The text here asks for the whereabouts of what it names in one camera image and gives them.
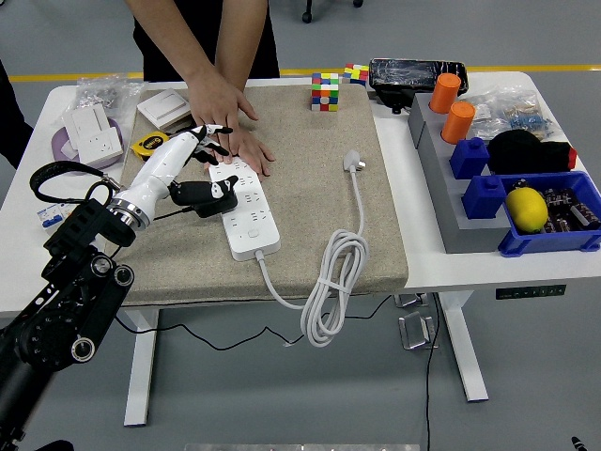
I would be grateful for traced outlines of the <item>person's left hand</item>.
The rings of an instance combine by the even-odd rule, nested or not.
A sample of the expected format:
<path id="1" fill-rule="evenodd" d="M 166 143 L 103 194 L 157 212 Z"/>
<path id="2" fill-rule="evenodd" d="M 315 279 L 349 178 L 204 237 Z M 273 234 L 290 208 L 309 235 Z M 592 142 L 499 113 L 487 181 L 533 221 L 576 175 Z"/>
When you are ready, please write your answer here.
<path id="1" fill-rule="evenodd" d="M 239 157 L 255 171 L 260 179 L 270 175 L 270 163 L 275 161 L 275 157 L 269 147 L 250 131 L 240 127 L 230 134 L 218 135 L 215 141 L 229 151 L 226 156 L 219 153 L 214 154 L 219 163 L 231 164 L 235 157 Z"/>

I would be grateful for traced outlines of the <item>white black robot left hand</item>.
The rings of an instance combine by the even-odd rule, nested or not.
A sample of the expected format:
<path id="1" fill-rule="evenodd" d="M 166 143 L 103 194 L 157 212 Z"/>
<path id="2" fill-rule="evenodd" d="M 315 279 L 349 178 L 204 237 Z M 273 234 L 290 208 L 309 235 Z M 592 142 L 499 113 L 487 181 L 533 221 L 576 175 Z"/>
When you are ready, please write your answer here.
<path id="1" fill-rule="evenodd" d="M 110 211 L 119 214 L 121 220 L 132 229 L 142 230 L 156 218 L 156 203 L 166 197 L 170 197 L 184 211 L 196 211 L 202 218 L 233 210 L 238 205 L 234 191 L 239 180 L 237 176 L 217 182 L 176 181 L 191 158 L 216 165 L 216 158 L 208 153 L 210 149 L 222 156 L 228 154 L 210 138 L 216 132 L 231 133 L 232 130 L 222 125 L 203 125 L 182 132 L 159 146 L 131 186 L 115 195 Z"/>

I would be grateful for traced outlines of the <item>person's right hand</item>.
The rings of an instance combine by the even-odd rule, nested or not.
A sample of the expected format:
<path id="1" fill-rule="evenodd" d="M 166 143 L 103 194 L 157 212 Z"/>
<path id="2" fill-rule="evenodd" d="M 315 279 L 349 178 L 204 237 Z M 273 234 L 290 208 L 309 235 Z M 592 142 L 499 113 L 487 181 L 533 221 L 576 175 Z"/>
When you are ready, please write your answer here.
<path id="1" fill-rule="evenodd" d="M 193 118 L 197 125 L 222 125 L 239 129 L 239 112 L 258 120 L 246 97 L 215 69 L 198 71 L 185 78 Z"/>

